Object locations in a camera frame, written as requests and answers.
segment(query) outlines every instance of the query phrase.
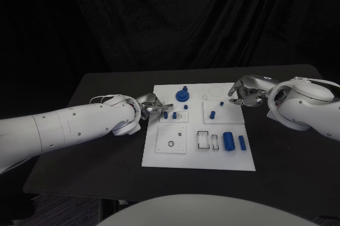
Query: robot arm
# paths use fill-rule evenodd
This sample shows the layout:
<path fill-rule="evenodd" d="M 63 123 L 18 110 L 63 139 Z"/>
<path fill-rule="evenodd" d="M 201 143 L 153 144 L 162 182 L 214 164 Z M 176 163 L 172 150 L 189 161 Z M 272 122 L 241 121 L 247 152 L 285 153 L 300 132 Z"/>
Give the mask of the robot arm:
<path fill-rule="evenodd" d="M 103 104 L 0 120 L 0 173 L 22 160 L 90 141 L 112 131 L 116 136 L 140 130 L 140 118 L 172 108 L 151 93 L 139 100 L 110 95 Z"/>
<path fill-rule="evenodd" d="M 230 102 L 256 107 L 267 98 L 270 118 L 300 131 L 313 127 L 322 135 L 340 141 L 340 101 L 332 91 L 312 81 L 340 87 L 323 80 L 296 77 L 282 83 L 270 77 L 248 75 L 234 84 L 228 94 L 240 91 L 243 98 Z"/>

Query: blue object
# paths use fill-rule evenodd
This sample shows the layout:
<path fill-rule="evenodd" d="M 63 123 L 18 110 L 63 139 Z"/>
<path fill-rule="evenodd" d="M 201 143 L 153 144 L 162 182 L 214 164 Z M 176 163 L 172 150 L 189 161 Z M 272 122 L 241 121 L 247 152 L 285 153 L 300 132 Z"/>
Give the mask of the blue object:
<path fill-rule="evenodd" d="M 246 151 L 247 150 L 247 144 L 246 144 L 244 136 L 240 136 L 240 145 L 241 145 L 241 150 Z"/>
<path fill-rule="evenodd" d="M 178 92 L 176 99 L 181 102 L 188 101 L 188 99 L 189 99 L 189 92 L 188 92 L 188 87 L 187 86 L 184 87 L 184 90 Z"/>
<path fill-rule="evenodd" d="M 215 112 L 215 111 L 212 111 L 212 114 L 211 114 L 211 119 L 215 119 L 215 114 L 217 114 L 217 112 Z"/>
<path fill-rule="evenodd" d="M 236 143 L 234 143 L 234 137 L 233 137 L 231 132 L 224 133 L 224 139 L 225 139 L 225 150 L 234 151 L 236 150 Z"/>

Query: table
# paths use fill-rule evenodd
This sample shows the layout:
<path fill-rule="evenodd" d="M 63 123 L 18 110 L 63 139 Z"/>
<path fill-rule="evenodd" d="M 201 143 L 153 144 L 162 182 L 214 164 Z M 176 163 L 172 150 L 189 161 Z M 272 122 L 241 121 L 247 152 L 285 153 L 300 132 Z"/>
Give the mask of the table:
<path fill-rule="evenodd" d="M 87 74 L 70 107 L 99 95 L 138 97 L 155 85 L 236 82 L 260 74 L 280 81 L 321 79 L 312 65 Z M 243 107 L 256 172 L 142 167 L 148 121 L 130 135 L 103 138 L 41 156 L 25 192 L 143 201 L 174 194 L 211 194 L 287 211 L 340 213 L 340 143 L 313 129 L 296 131 L 267 118 L 269 106 Z"/>

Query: floor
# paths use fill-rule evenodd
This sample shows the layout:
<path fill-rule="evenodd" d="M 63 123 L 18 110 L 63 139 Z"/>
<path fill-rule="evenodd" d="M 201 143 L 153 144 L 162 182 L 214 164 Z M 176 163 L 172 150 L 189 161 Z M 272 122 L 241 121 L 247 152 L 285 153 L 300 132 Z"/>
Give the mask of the floor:
<path fill-rule="evenodd" d="M 100 199 L 58 195 L 38 195 L 34 200 L 37 208 L 34 216 L 30 219 L 14 221 L 15 226 L 99 225 L 103 215 L 103 202 Z M 340 220 L 338 219 L 325 219 L 309 214 L 297 215 L 322 226 L 340 226 Z"/>

